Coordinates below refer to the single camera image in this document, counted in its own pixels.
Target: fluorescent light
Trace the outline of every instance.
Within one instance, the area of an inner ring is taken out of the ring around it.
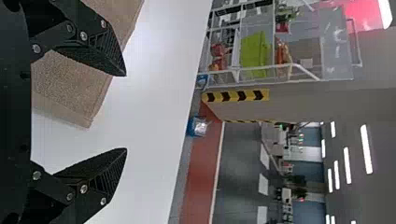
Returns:
[[[332,123],[330,125],[331,125],[331,128],[332,128],[332,138],[334,138],[335,137],[335,122],[332,121]]]
[[[349,161],[349,148],[344,147],[344,164],[346,165],[346,183],[351,184],[352,178],[350,175],[350,161]]]
[[[366,165],[366,173],[370,175],[373,173],[373,164],[370,153],[369,136],[367,133],[367,125],[361,126],[361,143],[363,144],[364,163]]]
[[[332,169],[327,170],[327,179],[329,184],[329,192],[332,193]]]
[[[326,142],[324,139],[322,139],[321,144],[322,144],[322,158],[324,159],[326,157]]]
[[[334,161],[334,179],[335,188],[340,189],[340,171],[338,169],[338,161]]]
[[[378,4],[381,11],[382,25],[384,29],[388,29],[393,21],[389,0],[378,0]]]

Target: bolt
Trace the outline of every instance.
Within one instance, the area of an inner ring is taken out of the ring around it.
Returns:
[[[79,35],[81,36],[81,39],[82,39],[83,41],[87,41],[87,39],[88,39],[87,33],[81,32]]]
[[[88,186],[86,186],[86,185],[83,185],[81,187],[81,189],[79,190],[79,192],[81,192],[81,194],[85,194],[87,191],[88,191]]]
[[[73,197],[74,197],[74,194],[73,194],[73,193],[68,193],[67,196],[66,196],[66,200],[67,200],[68,202],[70,202],[70,201],[73,200]]]
[[[102,206],[104,206],[106,203],[107,203],[107,199],[106,199],[106,198],[103,198],[103,199],[100,201],[100,205],[102,205]]]
[[[66,25],[66,28],[67,28],[67,32],[69,32],[69,33],[72,33],[72,32],[73,32],[73,26],[72,26],[72,25],[67,24],[67,25]]]
[[[104,29],[107,27],[106,21],[101,20],[100,24],[102,25],[102,28],[104,28]]]
[[[41,172],[35,171],[33,173],[33,180],[39,180],[39,179],[41,179]]]
[[[32,49],[34,53],[41,53],[41,48],[37,44],[33,44]]]

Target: red floor stripe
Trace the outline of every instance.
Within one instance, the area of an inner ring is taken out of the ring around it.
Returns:
[[[192,144],[180,224],[206,224],[210,217],[222,124],[205,104],[201,103],[199,115],[212,123],[206,137]]]

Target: yellow black warning stripe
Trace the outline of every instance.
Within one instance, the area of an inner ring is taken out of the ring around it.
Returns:
[[[227,123],[258,123],[258,122],[276,123],[276,121],[270,120],[270,119],[225,119],[224,122],[227,122]]]
[[[208,91],[202,93],[202,100],[204,103],[269,101],[270,90]]]

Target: beige carpet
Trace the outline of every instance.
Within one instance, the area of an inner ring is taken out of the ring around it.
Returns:
[[[82,0],[113,26],[124,49],[144,0]],[[89,128],[112,76],[54,51],[32,66],[33,107],[47,115]]]

